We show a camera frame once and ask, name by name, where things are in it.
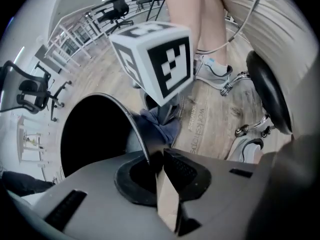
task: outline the khaki pants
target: khaki pants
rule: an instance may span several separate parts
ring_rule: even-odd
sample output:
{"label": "khaki pants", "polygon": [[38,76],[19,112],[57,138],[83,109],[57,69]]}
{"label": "khaki pants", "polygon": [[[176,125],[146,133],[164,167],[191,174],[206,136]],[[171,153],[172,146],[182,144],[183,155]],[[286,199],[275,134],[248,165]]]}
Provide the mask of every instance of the khaki pants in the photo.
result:
{"label": "khaki pants", "polygon": [[[239,25],[247,17],[253,1],[222,0]],[[269,65],[282,89],[294,137],[319,131],[319,44],[295,3],[260,0],[243,33]]]}

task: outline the black vent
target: black vent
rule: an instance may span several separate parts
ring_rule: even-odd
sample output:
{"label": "black vent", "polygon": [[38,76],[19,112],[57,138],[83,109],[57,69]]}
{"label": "black vent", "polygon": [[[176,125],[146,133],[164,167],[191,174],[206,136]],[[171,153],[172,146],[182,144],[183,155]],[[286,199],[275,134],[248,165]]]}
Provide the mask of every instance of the black vent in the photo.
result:
{"label": "black vent", "polygon": [[72,190],[45,218],[45,221],[57,230],[62,231],[86,195],[87,193],[80,190]]}
{"label": "black vent", "polygon": [[251,171],[241,170],[241,169],[237,169],[237,168],[231,169],[229,171],[229,173],[236,174],[236,175],[246,177],[246,178],[251,178],[251,176],[253,174]]}
{"label": "black vent", "polygon": [[164,155],[164,170],[175,190],[181,191],[197,176],[197,170],[172,155]]}

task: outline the white sneaker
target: white sneaker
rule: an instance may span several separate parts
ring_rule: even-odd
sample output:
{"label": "white sneaker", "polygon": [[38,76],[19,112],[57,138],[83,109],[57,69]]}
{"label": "white sneaker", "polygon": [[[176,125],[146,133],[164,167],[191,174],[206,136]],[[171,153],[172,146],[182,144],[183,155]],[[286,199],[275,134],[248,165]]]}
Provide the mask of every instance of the white sneaker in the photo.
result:
{"label": "white sneaker", "polygon": [[230,65],[223,66],[206,55],[195,58],[195,79],[201,80],[211,87],[222,90],[230,81],[233,68]]}
{"label": "white sneaker", "polygon": [[260,138],[252,139],[249,136],[236,138],[226,160],[253,164],[256,150],[262,150],[263,147],[264,142]]}

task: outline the white cube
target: white cube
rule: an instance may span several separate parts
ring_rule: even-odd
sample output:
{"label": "white cube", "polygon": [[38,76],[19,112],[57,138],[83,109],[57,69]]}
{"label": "white cube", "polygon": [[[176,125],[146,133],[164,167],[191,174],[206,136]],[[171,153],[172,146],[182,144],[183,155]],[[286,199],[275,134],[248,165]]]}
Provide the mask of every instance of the white cube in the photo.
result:
{"label": "white cube", "polygon": [[189,28],[147,21],[110,35],[123,70],[163,106],[193,81]]}

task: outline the black office chair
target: black office chair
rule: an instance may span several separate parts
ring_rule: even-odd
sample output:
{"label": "black office chair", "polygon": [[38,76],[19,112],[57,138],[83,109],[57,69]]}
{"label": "black office chair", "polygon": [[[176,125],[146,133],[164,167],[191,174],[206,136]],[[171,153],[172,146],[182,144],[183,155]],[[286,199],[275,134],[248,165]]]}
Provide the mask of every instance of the black office chair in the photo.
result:
{"label": "black office chair", "polygon": [[283,134],[292,134],[292,126],[288,107],[281,91],[281,88],[274,76],[270,67],[265,61],[255,52],[250,51],[246,58],[246,66],[248,72],[241,72],[230,83],[221,90],[220,94],[226,96],[236,83],[241,80],[251,80],[259,94],[262,106],[266,111],[263,118],[254,124],[245,124],[235,131],[235,136],[240,137],[247,134],[249,131],[262,126],[268,118],[271,119],[274,125],[268,126],[262,131],[262,137],[266,137],[271,133],[271,130],[277,128]]}
{"label": "black office chair", "polygon": [[118,22],[118,20],[121,19],[121,17],[124,17],[129,13],[129,5],[126,4],[125,0],[110,0],[109,3],[113,3],[113,10],[104,12],[105,9],[98,11],[102,12],[103,16],[98,18],[98,22],[105,22],[110,20],[110,22],[113,24],[115,22],[115,26],[113,26],[109,31],[108,34],[112,34],[116,29],[120,29],[123,25],[133,25],[134,22],[132,20],[123,20],[121,22]]}
{"label": "black office chair", "polygon": [[[51,120],[53,118],[54,108],[64,107],[64,103],[59,103],[58,95],[66,84],[71,85],[71,81],[66,81],[54,95],[48,91],[48,82],[51,78],[42,66],[37,64],[44,72],[43,77],[33,76],[22,71],[17,65],[8,60],[3,67],[0,67],[0,113],[15,109],[26,109],[31,114],[37,114],[46,108],[49,99],[51,104]],[[34,102],[26,100],[26,96],[35,96]]]}

